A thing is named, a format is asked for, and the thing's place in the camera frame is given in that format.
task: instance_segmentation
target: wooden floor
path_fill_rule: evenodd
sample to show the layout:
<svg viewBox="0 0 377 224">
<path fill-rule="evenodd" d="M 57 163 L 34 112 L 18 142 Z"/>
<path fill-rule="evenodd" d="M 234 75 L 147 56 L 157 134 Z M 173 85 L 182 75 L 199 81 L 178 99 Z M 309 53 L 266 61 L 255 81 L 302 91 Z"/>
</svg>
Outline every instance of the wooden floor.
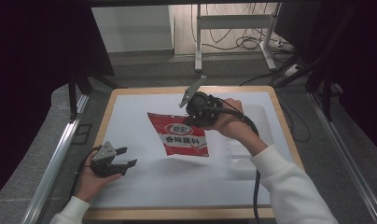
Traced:
<svg viewBox="0 0 377 224">
<path fill-rule="evenodd" d="M 241 14 L 271 14 L 275 9 L 276 3 L 248 3 L 248 4 L 204 4 L 201 5 L 202 15 L 241 15 Z M 195 53 L 196 45 L 196 17 L 197 5 L 172 6 L 175 18 L 175 55 L 192 55 Z M 245 36 L 255 36 L 262 38 L 261 34 L 252 29 L 234 30 L 202 30 L 202 52 L 203 53 L 229 53 L 229 52 L 248 52 L 245 48 L 230 49 L 237 46 L 237 39 Z M 272 39 L 279 40 L 279 36 L 272 35 Z M 246 42 L 245 45 L 253 48 L 257 45 L 254 42 Z"/>
</svg>

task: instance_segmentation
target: sleeve cuff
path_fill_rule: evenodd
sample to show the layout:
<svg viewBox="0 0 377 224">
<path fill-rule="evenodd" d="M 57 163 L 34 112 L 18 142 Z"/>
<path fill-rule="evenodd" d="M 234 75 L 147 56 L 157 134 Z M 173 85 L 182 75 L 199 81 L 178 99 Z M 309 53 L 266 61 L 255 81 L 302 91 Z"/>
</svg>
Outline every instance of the sleeve cuff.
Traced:
<svg viewBox="0 0 377 224">
<path fill-rule="evenodd" d="M 267 178 L 285 169 L 289 162 L 282 157 L 275 145 L 271 145 L 250 159 L 261 173 L 261 178 Z"/>
<path fill-rule="evenodd" d="M 91 205 L 89 203 L 86 203 L 73 196 L 66 207 L 62 210 L 61 215 L 81 221 L 90 206 Z"/>
</svg>

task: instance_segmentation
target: black clamp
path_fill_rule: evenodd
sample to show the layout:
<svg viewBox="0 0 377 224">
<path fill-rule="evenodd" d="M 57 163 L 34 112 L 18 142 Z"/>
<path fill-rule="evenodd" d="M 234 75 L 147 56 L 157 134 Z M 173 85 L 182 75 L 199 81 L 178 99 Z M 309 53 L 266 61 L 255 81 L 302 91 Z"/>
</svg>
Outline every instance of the black clamp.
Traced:
<svg viewBox="0 0 377 224">
<path fill-rule="evenodd" d="M 100 177 L 108 177 L 115 174 L 125 175 L 129 168 L 135 166 L 137 160 L 128 161 L 127 164 L 112 164 L 112 161 L 116 156 L 126 152 L 126 147 L 114 149 L 110 142 L 106 141 L 92 158 L 90 168 Z"/>
</svg>

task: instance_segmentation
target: black fabric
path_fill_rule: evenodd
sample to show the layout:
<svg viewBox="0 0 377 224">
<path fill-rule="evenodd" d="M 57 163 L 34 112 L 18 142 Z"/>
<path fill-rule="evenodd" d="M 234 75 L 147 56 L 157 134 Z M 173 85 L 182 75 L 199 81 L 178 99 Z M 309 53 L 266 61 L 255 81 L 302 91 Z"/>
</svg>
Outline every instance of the black fabric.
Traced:
<svg viewBox="0 0 377 224">
<path fill-rule="evenodd" d="M 32 144 L 51 94 L 72 72 L 86 76 L 81 68 L 113 76 L 89 7 L 0 3 L 0 189 Z"/>
<path fill-rule="evenodd" d="M 377 146 L 377 4 L 359 3 L 330 68 L 343 89 L 341 104 Z"/>
</svg>

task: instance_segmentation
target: person's left hand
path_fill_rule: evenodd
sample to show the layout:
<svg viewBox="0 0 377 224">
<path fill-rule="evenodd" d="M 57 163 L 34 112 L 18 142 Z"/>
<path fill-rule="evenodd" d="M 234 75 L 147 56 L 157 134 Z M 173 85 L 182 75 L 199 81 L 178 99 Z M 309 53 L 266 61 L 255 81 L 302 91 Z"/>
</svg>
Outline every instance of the person's left hand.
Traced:
<svg viewBox="0 0 377 224">
<path fill-rule="evenodd" d="M 121 174 L 111 175 L 102 178 L 93 173 L 90 168 L 91 159 L 97 151 L 93 151 L 84 163 L 83 170 L 80 175 L 80 188 L 75 195 L 84 202 L 89 202 L 106 184 L 115 181 L 121 177 Z"/>
</svg>

